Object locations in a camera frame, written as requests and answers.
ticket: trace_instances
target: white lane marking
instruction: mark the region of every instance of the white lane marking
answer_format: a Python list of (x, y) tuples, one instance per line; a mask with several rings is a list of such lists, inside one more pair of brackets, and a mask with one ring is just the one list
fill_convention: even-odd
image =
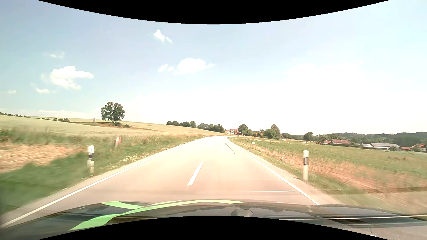
[(202, 167), (202, 165), (203, 165), (203, 162), (201, 162), (201, 163), (199, 164), (199, 166), (197, 167), (197, 169), (196, 169), (196, 171), (194, 172), (193, 176), (191, 177), (190, 181), (188, 182), (187, 186), (191, 186), (191, 185), (193, 185), (193, 182), (194, 182), (194, 180), (196, 179), (197, 174), (199, 173), (200, 168)]
[(4, 223), (4, 224), (0, 225), (0, 228), (4, 228), (4, 227), (6, 227), (6, 226), (7, 226), (7, 225), (9, 225), (9, 224), (12, 224), (12, 223), (14, 223), (14, 222), (16, 222), (16, 221), (19, 221), (19, 220), (21, 220), (21, 219), (23, 219), (23, 218), (25, 218), (25, 217), (28, 217), (29, 215), (31, 215), (31, 214), (33, 214), (33, 213), (36, 213), (36, 212), (38, 212), (38, 211), (40, 211), (40, 210), (42, 210), (42, 209), (44, 209), (44, 208), (49, 207), (50, 205), (53, 205), (53, 204), (55, 204), (55, 203), (57, 203), (57, 202), (59, 202), (59, 201), (61, 201), (61, 200), (66, 199), (67, 197), (70, 197), (70, 196), (72, 196), (72, 195), (74, 195), (74, 194), (76, 194), (76, 193), (79, 193), (79, 192), (81, 192), (81, 191), (83, 191), (83, 190), (85, 190), (85, 189), (88, 189), (88, 188), (90, 188), (90, 187), (92, 187), (92, 186), (94, 186), (94, 185), (96, 185), (96, 184), (98, 184), (98, 183), (100, 183), (100, 182), (103, 182), (103, 181), (105, 181), (105, 180), (107, 180), (107, 179), (110, 179), (110, 178), (112, 178), (112, 177), (114, 177), (114, 176), (116, 176), (116, 175), (119, 175), (119, 174), (121, 174), (121, 173), (123, 173), (123, 172), (125, 172), (125, 171), (127, 171), (127, 170), (129, 170), (129, 169), (131, 169), (131, 168), (134, 168), (134, 167), (136, 167), (136, 166), (139, 166), (139, 165), (141, 165), (141, 164), (143, 164), (143, 163), (145, 163), (145, 162), (150, 161), (151, 159), (154, 159), (154, 158), (156, 158), (156, 157), (162, 156), (163, 154), (168, 153), (168, 152), (171, 152), (171, 151), (173, 151), (173, 150), (176, 150), (176, 149), (178, 149), (178, 148), (180, 148), (180, 147), (182, 147), (182, 146), (178, 146), (177, 148), (174, 148), (174, 149), (171, 149), (171, 150), (167, 150), (166, 152), (163, 152), (163, 153), (161, 153), (161, 154), (159, 154), (159, 155), (157, 155), (157, 156), (154, 156), (154, 157), (152, 157), (152, 158), (150, 158), (150, 159), (147, 159), (147, 160), (145, 160), (145, 161), (143, 161), (143, 162), (140, 162), (140, 163), (138, 163), (138, 164), (135, 164), (135, 165), (133, 165), (133, 166), (130, 166), (130, 167), (128, 167), (128, 168), (126, 168), (126, 169), (124, 169), (124, 170), (122, 170), (122, 171), (118, 172), (118, 173), (115, 173), (115, 174), (113, 174), (113, 175), (111, 175), (111, 176), (108, 176), (108, 177), (106, 177), (106, 178), (104, 178), (104, 179), (101, 179), (101, 180), (99, 180), (99, 181), (97, 181), (97, 182), (95, 182), (95, 183), (92, 183), (91, 185), (88, 185), (88, 186), (86, 186), (86, 187), (80, 188), (79, 190), (74, 191), (74, 192), (72, 192), (72, 193), (70, 193), (70, 194), (68, 194), (68, 195), (65, 195), (65, 196), (64, 196), (64, 197), (62, 197), (62, 198), (59, 198), (59, 199), (57, 199), (57, 200), (55, 200), (55, 201), (53, 201), (53, 202), (50, 202), (50, 203), (48, 203), (48, 204), (46, 204), (46, 205), (44, 205), (44, 206), (41, 206), (41, 207), (39, 207), (39, 208), (37, 208), (37, 209), (35, 209), (35, 210), (32, 210), (31, 212), (29, 212), (29, 213), (27, 213), (27, 214), (24, 214), (24, 215), (22, 215), (22, 216), (20, 216), (20, 217), (17, 217), (17, 218), (15, 218), (15, 219), (13, 219), (13, 220), (11, 220), (11, 221), (9, 221), (9, 222), (6, 222), (6, 223)]
[(319, 205), (319, 203), (317, 203), (316, 201), (314, 201), (312, 198), (310, 198), (305, 192), (303, 192), (301, 189), (297, 188), (295, 185), (293, 185), (292, 183), (290, 183), (289, 181), (287, 181), (286, 179), (284, 179), (282, 176), (280, 176), (279, 174), (277, 174), (275, 171), (269, 169), (266, 165), (264, 165), (262, 162), (258, 161), (257, 159), (253, 158), (251, 155), (249, 155), (248, 153), (246, 153), (246, 155), (248, 155), (249, 157), (251, 157), (252, 159), (254, 159), (255, 161), (257, 161), (257, 163), (261, 164), (263, 167), (265, 167), (266, 169), (268, 169), (270, 172), (272, 172), (274, 175), (276, 175), (277, 177), (279, 177), (280, 179), (282, 179), (282, 181), (286, 182), (287, 184), (289, 184), (289, 186), (293, 187), (295, 190), (297, 190), (298, 192), (302, 193), (302, 195), (306, 196), (308, 199), (310, 199), (312, 202), (314, 202), (316, 205)]
[(295, 192), (295, 190), (280, 190), (280, 191), (246, 191), (246, 192)]

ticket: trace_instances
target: dry grass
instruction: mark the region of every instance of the dry grass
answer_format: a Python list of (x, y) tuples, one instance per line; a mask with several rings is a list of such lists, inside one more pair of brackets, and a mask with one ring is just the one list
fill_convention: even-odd
[[(79, 119), (71, 118), (71, 122), (87, 122), (91, 123), (93, 120), (90, 119)], [(11, 129), (18, 127), (20, 129), (28, 129), (29, 131), (49, 131), (52, 133), (60, 133), (64, 135), (82, 135), (82, 136), (140, 136), (140, 135), (169, 135), (169, 134), (181, 134), (181, 135), (198, 135), (203, 134), (205, 136), (213, 135), (226, 135), (224, 133), (217, 133), (197, 128), (188, 128), (181, 126), (170, 126), (163, 124), (154, 123), (137, 123), (137, 122), (121, 122), (123, 125), (128, 124), (133, 129), (121, 128), (121, 127), (108, 127), (105, 126), (89, 126), (84, 124), (76, 123), (64, 123), (52, 120), (43, 120), (24, 117), (13, 117), (0, 115), (0, 128)]]
[(0, 173), (19, 169), (28, 163), (48, 165), (57, 158), (67, 157), (82, 150), (81, 147), (49, 145), (0, 144)]

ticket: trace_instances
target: green grass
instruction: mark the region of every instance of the green grass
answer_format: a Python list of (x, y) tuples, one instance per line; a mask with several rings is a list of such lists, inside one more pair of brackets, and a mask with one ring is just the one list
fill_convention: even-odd
[[(244, 147), (248, 151), (266, 159), (273, 165), (288, 171), (295, 177), (302, 179), (302, 165), (295, 167), (281, 159), (276, 158), (266, 152), (252, 149), (250, 146), (251, 141), (243, 138), (230, 139), (239, 146)], [(322, 146), (316, 144), (303, 144), (300, 142), (256, 142), (257, 146), (261, 146), (271, 152), (278, 152), (282, 155), (293, 156), (301, 158), (302, 151), (310, 151), (310, 161), (323, 161), (332, 164), (340, 164), (350, 162), (355, 165), (369, 166), (377, 169), (378, 172), (388, 172), (390, 175), (399, 171), (407, 174), (412, 174), (418, 177), (426, 177), (426, 169), (420, 166), (425, 166), (427, 161), (427, 154), (411, 154), (410, 152), (385, 152), (382, 150), (368, 150), (357, 149), (350, 147), (339, 146)], [(326, 194), (330, 194), (338, 201), (348, 204), (364, 207), (382, 208), (389, 211), (408, 212), (408, 209), (397, 205), (394, 202), (388, 202), (384, 199), (375, 197), (373, 194), (366, 193), (357, 187), (345, 184), (331, 176), (319, 174), (311, 171), (309, 174), (308, 182)], [(416, 185), (415, 183), (408, 182), (407, 185)]]
[[(250, 143), (250, 140), (239, 140)], [(278, 143), (257, 141), (256, 144), (270, 151), (292, 157), (302, 158), (302, 152), (308, 150), (311, 161), (326, 161), (335, 164), (348, 162), (390, 173), (405, 173), (427, 178), (427, 154), (424, 152), (386, 152), (377, 149), (303, 144), (297, 141)]]
[(11, 172), (0, 174), (0, 214), (21, 207), (31, 201), (46, 197), (90, 177), (87, 167), (87, 145), (95, 146), (95, 175), (118, 168), (142, 157), (201, 138), (186, 135), (158, 135), (123, 137), (114, 148), (112, 137), (64, 136), (50, 132), (29, 132), (17, 129), (0, 131), (0, 139), (24, 144), (59, 144), (82, 146), (82, 151), (53, 160), (49, 165), (27, 164)]

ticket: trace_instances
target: dashed white center line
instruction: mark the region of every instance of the dashed white center line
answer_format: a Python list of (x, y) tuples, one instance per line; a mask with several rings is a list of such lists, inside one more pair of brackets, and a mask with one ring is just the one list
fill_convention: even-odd
[(197, 167), (197, 169), (196, 169), (196, 171), (194, 172), (193, 176), (191, 177), (190, 181), (188, 182), (187, 186), (191, 186), (191, 185), (193, 185), (193, 182), (194, 182), (194, 180), (196, 179), (197, 174), (199, 173), (200, 168), (202, 167), (202, 165), (203, 165), (203, 162), (201, 162), (201, 163), (199, 164), (199, 166)]

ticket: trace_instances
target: house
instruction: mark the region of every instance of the house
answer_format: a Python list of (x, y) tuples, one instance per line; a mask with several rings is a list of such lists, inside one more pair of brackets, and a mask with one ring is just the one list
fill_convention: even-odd
[(346, 139), (332, 139), (330, 144), (333, 146), (350, 146), (350, 142)]
[(399, 149), (401, 149), (401, 150), (405, 150), (405, 151), (411, 151), (411, 150), (412, 150), (412, 147), (408, 147), (408, 146), (401, 146), (401, 147), (399, 147)]
[(419, 145), (419, 147), (421, 147), (421, 148), (423, 148), (423, 147), (426, 147), (426, 145), (425, 144), (420, 144)]
[(371, 143), (371, 145), (375, 148), (375, 149), (383, 149), (383, 150), (388, 150), (390, 147), (395, 146), (395, 147), (400, 147), (397, 144), (394, 143)]
[(328, 141), (328, 140), (325, 140), (325, 139), (322, 139), (322, 140), (320, 140), (320, 145), (329, 145), (330, 144), (330, 141)]

